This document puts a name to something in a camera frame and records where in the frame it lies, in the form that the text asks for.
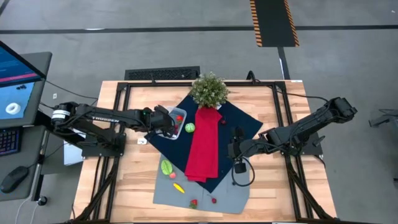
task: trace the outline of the plastic container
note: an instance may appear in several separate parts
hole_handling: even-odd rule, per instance
[[[182,129],[184,128],[185,118],[187,117],[187,112],[183,109],[171,107],[171,106],[168,106],[167,110],[169,111],[170,117],[174,120],[174,124],[178,124],[178,133],[173,134],[173,136],[171,138],[165,137],[163,134],[159,134],[159,136],[163,137],[163,138],[170,139],[170,140],[176,140],[180,136],[180,133],[181,133]],[[182,123],[177,122],[178,115],[183,116]]]

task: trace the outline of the wooden tabletop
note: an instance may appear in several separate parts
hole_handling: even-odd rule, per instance
[[[117,81],[103,82],[98,107],[113,108],[117,84]],[[302,82],[286,81],[286,86],[288,93],[305,94]],[[278,126],[270,88],[237,86],[229,87],[229,90],[231,93],[228,95],[228,100],[231,103],[264,123],[259,132]],[[129,109],[153,108],[156,105],[175,106],[184,99],[188,91],[189,87],[134,87],[130,94]],[[279,99],[285,125],[287,125],[281,95]],[[306,98],[289,95],[289,103],[294,121],[310,114]],[[103,128],[109,126],[101,122],[96,124]],[[256,171],[256,180],[250,186],[250,197],[242,214],[205,212],[153,204],[160,153],[150,144],[137,145],[137,139],[143,137],[145,133],[135,133],[127,129],[126,134],[126,149],[119,165],[111,222],[287,222],[295,220],[285,161],[280,153],[262,154],[250,158]],[[74,203],[76,215],[80,214],[90,201],[97,160],[98,158],[93,157],[83,162]],[[335,216],[323,164],[313,156],[302,156],[302,160],[309,191],[327,213]],[[305,217],[303,197],[299,189],[297,192],[302,216]],[[103,200],[99,217],[104,217],[105,204],[106,200]]]

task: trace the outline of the red towel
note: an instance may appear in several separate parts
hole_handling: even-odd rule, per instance
[[[195,115],[195,132],[185,168],[188,180],[206,182],[218,177],[218,121],[214,108],[200,108]]]

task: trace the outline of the green plant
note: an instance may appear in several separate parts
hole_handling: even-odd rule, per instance
[[[229,90],[222,78],[216,77],[213,72],[201,74],[192,83],[190,94],[199,108],[216,108],[219,104],[226,102]]]

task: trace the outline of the concrete floor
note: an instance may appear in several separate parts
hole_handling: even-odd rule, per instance
[[[393,0],[291,0],[297,26],[398,24]],[[82,29],[251,25],[242,0],[11,0],[0,29]],[[343,220],[398,223],[398,151],[389,126],[370,128],[379,108],[398,108],[398,30],[298,31],[299,48],[285,49],[291,79],[303,80],[308,95],[346,97],[358,109],[349,123],[320,131],[326,171],[338,216]],[[199,65],[225,78],[281,79],[275,48],[258,48],[251,31],[150,34],[0,35],[20,54],[53,53],[49,80],[83,95],[97,96],[100,80],[122,80],[125,69]],[[56,100],[52,94],[58,93]],[[46,85],[42,101],[90,103]],[[310,100],[312,110],[321,102]],[[45,178],[50,203],[33,223],[67,220],[80,166]],[[1,223],[14,223],[21,200],[0,203]],[[29,223],[27,202],[19,223]]]

